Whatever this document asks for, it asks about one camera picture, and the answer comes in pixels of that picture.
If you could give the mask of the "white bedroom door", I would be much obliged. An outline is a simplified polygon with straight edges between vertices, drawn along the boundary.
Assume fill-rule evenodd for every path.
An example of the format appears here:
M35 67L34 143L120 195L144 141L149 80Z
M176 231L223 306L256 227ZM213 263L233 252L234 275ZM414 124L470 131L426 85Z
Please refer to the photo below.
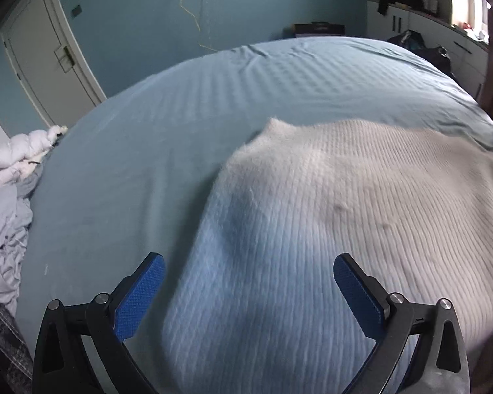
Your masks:
M45 124L71 127L106 100L60 0L17 0L0 35L19 83Z

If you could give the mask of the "black bedside box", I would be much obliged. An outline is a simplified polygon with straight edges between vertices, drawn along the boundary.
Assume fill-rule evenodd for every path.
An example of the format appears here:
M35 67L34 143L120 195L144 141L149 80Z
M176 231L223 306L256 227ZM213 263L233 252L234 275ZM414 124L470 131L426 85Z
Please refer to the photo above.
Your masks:
M323 21L297 23L293 26L294 37L307 36L344 36L345 26Z

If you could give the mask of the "plaid dark blanket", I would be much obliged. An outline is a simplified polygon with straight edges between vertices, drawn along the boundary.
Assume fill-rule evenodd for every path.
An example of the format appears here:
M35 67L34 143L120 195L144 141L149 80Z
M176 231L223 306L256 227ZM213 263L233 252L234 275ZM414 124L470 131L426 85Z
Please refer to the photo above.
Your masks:
M33 368L16 320L0 303L0 393L32 393Z

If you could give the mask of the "dark clothes pile on floor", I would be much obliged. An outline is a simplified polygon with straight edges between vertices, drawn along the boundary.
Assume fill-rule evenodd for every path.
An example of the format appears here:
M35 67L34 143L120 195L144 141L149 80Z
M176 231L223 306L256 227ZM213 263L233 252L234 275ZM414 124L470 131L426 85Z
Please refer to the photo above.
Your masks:
M443 72L451 79L455 80L452 72L452 62L447 50L440 45L437 47L427 47L423 37L414 30L406 30L403 33L387 39L388 43L399 45L420 58L430 62L437 69Z

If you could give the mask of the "light blue bed sheet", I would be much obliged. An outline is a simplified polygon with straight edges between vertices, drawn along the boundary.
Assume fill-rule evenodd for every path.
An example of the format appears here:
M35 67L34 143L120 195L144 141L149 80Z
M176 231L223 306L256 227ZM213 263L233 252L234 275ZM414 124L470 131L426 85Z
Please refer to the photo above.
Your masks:
M428 129L493 152L493 121L474 99L384 41L290 39L180 63L96 107L46 160L16 313L26 343L50 300L89 301L157 252L165 282L129 349L155 388L180 393L161 345L168 307L221 169L273 119Z

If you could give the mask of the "black bag on cabinet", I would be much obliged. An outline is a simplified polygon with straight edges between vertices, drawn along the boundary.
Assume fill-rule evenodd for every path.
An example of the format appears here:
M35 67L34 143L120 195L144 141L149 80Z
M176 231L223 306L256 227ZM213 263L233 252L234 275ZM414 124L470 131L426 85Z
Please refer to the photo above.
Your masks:
M402 5L431 15L438 14L438 2L436 0L379 0L378 13L385 16L390 5Z

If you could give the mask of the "dark wall light switch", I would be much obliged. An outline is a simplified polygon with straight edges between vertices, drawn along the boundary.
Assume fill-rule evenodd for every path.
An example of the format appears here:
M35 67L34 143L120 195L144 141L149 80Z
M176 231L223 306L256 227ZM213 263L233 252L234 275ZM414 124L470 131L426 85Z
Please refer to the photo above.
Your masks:
M82 12L81 5L76 5L71 11L71 17L75 18Z

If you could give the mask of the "white knitted sweater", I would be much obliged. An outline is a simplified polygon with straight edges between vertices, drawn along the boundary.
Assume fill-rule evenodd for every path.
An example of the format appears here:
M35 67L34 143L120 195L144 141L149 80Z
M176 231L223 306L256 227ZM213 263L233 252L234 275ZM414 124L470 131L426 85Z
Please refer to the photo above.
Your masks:
M455 305L493 334L493 152L363 120L271 120L221 169L161 332L180 393L338 393L369 354L333 276Z

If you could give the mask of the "white low drawer cabinet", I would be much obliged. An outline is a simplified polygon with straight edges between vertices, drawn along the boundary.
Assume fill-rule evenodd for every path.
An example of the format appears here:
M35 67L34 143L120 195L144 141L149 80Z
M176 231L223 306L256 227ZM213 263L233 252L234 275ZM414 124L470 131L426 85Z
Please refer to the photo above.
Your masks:
M387 40L405 30L418 32L426 47L442 46L451 59L452 73L458 84L475 99L480 98L487 73L488 51L485 45L424 14L390 5L387 14L382 15L378 12L377 2L367 2L369 38Z

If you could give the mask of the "white puffy duvet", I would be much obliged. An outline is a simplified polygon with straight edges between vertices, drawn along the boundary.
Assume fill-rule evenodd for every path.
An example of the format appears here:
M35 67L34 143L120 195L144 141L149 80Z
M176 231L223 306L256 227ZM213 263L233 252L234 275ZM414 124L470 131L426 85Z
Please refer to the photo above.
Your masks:
M26 179L64 137L68 128L54 125L47 131L20 133L0 145L0 188Z

